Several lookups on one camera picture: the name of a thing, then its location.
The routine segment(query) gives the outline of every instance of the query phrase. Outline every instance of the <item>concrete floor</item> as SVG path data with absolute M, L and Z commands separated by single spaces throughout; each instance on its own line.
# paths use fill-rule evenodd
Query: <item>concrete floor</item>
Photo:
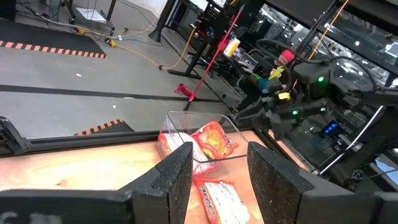
M 86 7 L 86 1 L 76 1 Z M 108 11 L 107 1 L 98 1 L 97 10 Z M 60 12 L 60 22 L 67 23 L 69 18 L 66 8 Z M 116 33 L 124 27 L 149 27 L 154 15 L 125 0 L 117 2 L 112 23 Z M 17 16 L 17 22 L 34 26 L 47 27 L 46 23 Z M 68 27 L 56 27 L 69 30 Z M 182 52 L 185 42 L 171 31 L 164 34 Z M 126 40 L 120 45 L 134 49 L 164 66 L 173 65 L 179 58 L 174 49 L 162 40 L 159 43 L 150 40 L 148 32 L 130 38 L 148 42 L 152 45 Z M 118 48 L 111 48 L 105 43 L 98 45 L 109 59 L 77 57 L 28 50 L 0 48 L 0 80 L 2 85 L 60 88 L 69 90 L 90 90 L 110 93 L 131 93 L 140 95 L 182 96 L 174 93 L 179 83 L 193 90 L 198 80 L 169 75 L 158 70 L 153 64 L 137 55 Z M 176 68 L 185 70 L 182 62 Z M 218 95 L 231 90 L 217 78 L 207 78 L 206 82 Z M 199 98 L 217 99 L 217 96 L 203 85 L 197 94 Z M 97 96 L 50 95 L 38 93 L 0 93 L 0 116 L 8 117 L 27 138 L 69 136 L 114 119 L 123 119 L 136 131 L 159 130 L 162 128 L 168 111 L 183 110 L 186 102 L 137 100 L 123 98 L 105 98 Z M 227 113 L 222 103 L 193 103 L 190 111 L 209 113 Z

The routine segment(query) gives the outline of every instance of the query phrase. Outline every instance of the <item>transparent box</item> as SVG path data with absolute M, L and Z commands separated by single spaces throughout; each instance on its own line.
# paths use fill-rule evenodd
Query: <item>transparent box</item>
M 211 121 L 218 122 L 223 128 L 226 137 L 238 145 L 230 155 L 223 159 L 211 159 L 203 156 L 204 154 L 198 154 L 197 152 L 201 152 L 201 149 L 196 145 L 196 141 L 190 137 Z M 197 209 L 201 210 L 197 212 L 200 214 L 198 218 L 202 221 L 200 223 L 206 223 L 208 217 L 203 200 L 200 198 L 200 192 L 195 184 L 196 180 L 223 181 L 226 184 L 233 185 L 240 200 L 248 209 L 249 221 L 247 223 L 263 223 L 249 177 L 247 164 L 248 141 L 232 121 L 221 114 L 168 112 L 157 143 L 159 154 L 164 158 L 187 141 L 192 141 L 194 147 L 194 180 L 188 212 L 190 207 L 197 207 Z M 197 221 L 185 220 L 185 223 L 197 223 Z

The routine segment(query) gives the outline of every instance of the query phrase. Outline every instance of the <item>orange and black safety tape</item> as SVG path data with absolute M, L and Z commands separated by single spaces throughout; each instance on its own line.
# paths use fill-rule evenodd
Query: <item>orange and black safety tape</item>
M 0 47 L 10 48 L 10 49 L 33 50 L 33 51 L 37 51 L 37 52 L 49 52 L 49 53 L 65 54 L 65 55 L 76 55 L 76 56 L 83 56 L 83 57 L 108 58 L 108 56 L 106 56 L 106 54 L 85 52 L 85 51 L 81 51 L 81 50 L 59 49 L 56 47 L 43 47 L 43 46 L 31 45 L 31 44 L 5 42 L 5 41 L 1 41 L 1 40 L 0 40 Z
M 99 126 L 97 126 L 97 127 L 90 128 L 90 129 L 88 129 L 88 130 L 86 130 L 86 131 L 79 132 L 79 133 L 77 133 L 77 134 L 75 134 L 75 135 L 76 135 L 76 136 L 83 136 L 83 135 L 94 134 L 94 133 L 96 133 L 96 132 L 98 132 L 98 131 L 100 131 L 100 130 L 103 130 L 103 129 L 105 129 L 105 128 L 108 128 L 108 127 L 110 127 L 110 126 L 112 126 L 112 125 L 119 124 L 119 123 L 124 123 L 124 121 L 123 121 L 123 120 L 120 120 L 120 119 L 116 119 L 116 120 L 114 120 L 114 121 L 110 121 L 110 122 L 101 124 L 101 125 L 99 125 Z

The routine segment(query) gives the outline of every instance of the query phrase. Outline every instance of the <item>wooden tabletop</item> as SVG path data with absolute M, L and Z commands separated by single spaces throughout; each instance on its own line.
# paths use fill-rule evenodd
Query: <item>wooden tabletop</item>
M 252 131 L 244 131 L 242 134 L 248 141 L 261 142 Z M 229 137 L 237 139 L 241 145 L 234 154 L 242 154 L 247 150 L 244 139 L 237 134 L 229 134 Z M 144 142 L 0 159 L 0 170 L 3 170 L 0 174 L 0 190 L 120 189 L 160 162 L 161 157 L 155 144 L 156 142 Z M 234 182 L 238 195 L 251 213 L 249 223 L 263 223 L 245 157 L 219 163 L 216 170 L 206 178 Z M 208 223 L 194 185 L 185 223 Z

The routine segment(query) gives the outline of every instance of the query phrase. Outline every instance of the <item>food packet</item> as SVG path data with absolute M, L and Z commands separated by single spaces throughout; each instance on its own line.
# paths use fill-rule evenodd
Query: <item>food packet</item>
M 220 180 L 194 178 L 211 224 L 246 224 L 250 219 L 234 185 Z
M 212 159 L 224 159 L 239 144 L 228 138 L 223 127 L 217 121 L 211 121 L 191 135 L 200 149 Z
M 189 141 L 193 144 L 193 158 L 195 158 L 192 164 L 193 175 L 204 174 L 212 171 L 215 168 L 215 163 L 206 162 L 208 161 L 208 158 L 205 153 L 200 149 L 198 143 L 186 133 L 160 133 L 158 137 L 158 147 L 160 147 L 161 156 L 165 158 L 174 152 L 174 150 L 178 149 L 178 147 L 183 143 Z

